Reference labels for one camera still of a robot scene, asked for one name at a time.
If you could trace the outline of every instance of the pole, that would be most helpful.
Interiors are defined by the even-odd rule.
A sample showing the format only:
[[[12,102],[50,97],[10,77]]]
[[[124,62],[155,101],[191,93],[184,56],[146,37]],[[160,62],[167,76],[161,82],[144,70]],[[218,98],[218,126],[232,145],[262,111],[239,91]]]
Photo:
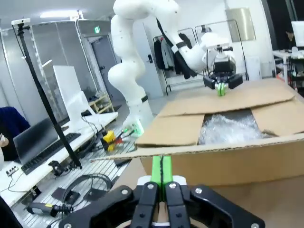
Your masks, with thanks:
[[[66,137],[64,136],[62,130],[61,130],[61,127],[59,126],[54,114],[53,114],[53,111],[52,111],[52,108],[51,108],[51,105],[49,104],[48,102],[48,99],[47,99],[47,96],[46,94],[44,93],[43,91],[43,88],[37,78],[37,75],[36,75],[36,72],[35,72],[35,69],[34,69],[34,66],[33,66],[33,63],[30,59],[30,56],[29,56],[29,51],[28,51],[28,48],[27,48],[27,45],[25,43],[25,40],[24,40],[24,29],[29,29],[29,27],[23,27],[24,24],[18,24],[18,36],[20,37],[20,40],[21,40],[21,44],[22,44],[22,47],[23,47],[23,50],[24,50],[24,55],[25,55],[25,60],[28,64],[28,67],[29,67],[29,70],[33,76],[33,79],[34,79],[34,82],[36,84],[36,87],[37,87],[37,90],[39,92],[39,95],[41,97],[41,100],[44,104],[44,107],[46,108],[47,110],[47,114],[49,116],[49,118],[51,119],[53,125],[54,125],[54,128],[60,138],[60,140],[62,141],[63,145],[65,146],[67,152],[69,153],[70,155],[70,158],[72,159],[72,161],[74,162],[74,164],[79,167],[79,168],[82,168],[81,166],[81,163],[79,161],[79,159],[77,158],[76,154],[74,153],[74,151],[72,150],[70,144],[68,143]]]

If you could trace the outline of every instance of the cardboard flap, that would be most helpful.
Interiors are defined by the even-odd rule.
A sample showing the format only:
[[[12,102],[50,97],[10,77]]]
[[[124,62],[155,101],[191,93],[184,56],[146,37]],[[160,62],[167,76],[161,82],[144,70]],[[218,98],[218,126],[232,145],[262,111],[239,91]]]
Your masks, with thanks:
[[[304,104],[297,98],[288,102],[251,109],[261,132],[277,136],[304,132]]]
[[[197,145],[203,121],[204,115],[156,117],[135,143],[138,146]]]
[[[252,140],[243,143],[234,144],[213,144],[213,145],[199,145],[199,146],[179,146],[179,147],[160,147],[160,148],[140,148],[134,152],[127,154],[119,154],[101,157],[95,160],[108,160],[120,158],[143,158],[152,157],[156,155],[179,155],[179,154],[196,154],[196,153],[214,153],[214,152],[233,152],[235,150],[242,150],[246,148],[268,147],[271,145],[280,145],[286,143],[293,143],[297,141],[304,141],[304,133],[273,137],[262,140]]]
[[[229,90],[222,97],[205,95],[169,102],[159,116],[183,114],[214,114],[264,106],[291,100],[295,95],[285,85],[273,84],[262,87]]]

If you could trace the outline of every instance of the bubble wrap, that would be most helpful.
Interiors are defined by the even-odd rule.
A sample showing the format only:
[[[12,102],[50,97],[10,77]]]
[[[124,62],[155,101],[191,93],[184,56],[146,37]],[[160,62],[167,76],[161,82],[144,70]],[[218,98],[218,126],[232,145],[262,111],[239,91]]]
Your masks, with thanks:
[[[241,143],[254,139],[267,138],[261,133],[252,114],[235,119],[214,114],[202,127],[199,145],[217,143]]]

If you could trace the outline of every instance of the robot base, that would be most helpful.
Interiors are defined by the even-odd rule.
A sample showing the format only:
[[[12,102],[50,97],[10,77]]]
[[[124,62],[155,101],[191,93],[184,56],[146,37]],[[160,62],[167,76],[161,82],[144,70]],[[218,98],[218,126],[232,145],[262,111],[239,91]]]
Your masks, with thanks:
[[[130,114],[123,123],[123,127],[129,128],[135,124],[137,126],[139,125],[143,132],[154,119],[149,102],[145,101],[138,105],[129,106],[129,109]]]

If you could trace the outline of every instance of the cardboard box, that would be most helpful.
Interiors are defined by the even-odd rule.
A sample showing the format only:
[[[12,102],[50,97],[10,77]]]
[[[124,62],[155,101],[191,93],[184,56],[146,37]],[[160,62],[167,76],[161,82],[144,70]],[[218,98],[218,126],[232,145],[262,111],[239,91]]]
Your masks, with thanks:
[[[205,114],[250,108],[259,129],[277,137],[236,144],[197,145]],[[171,155],[173,175],[189,185],[274,181],[304,174],[304,100],[277,79],[245,82],[226,96],[208,88],[169,102],[136,144],[117,157],[140,157],[150,174],[153,155]]]

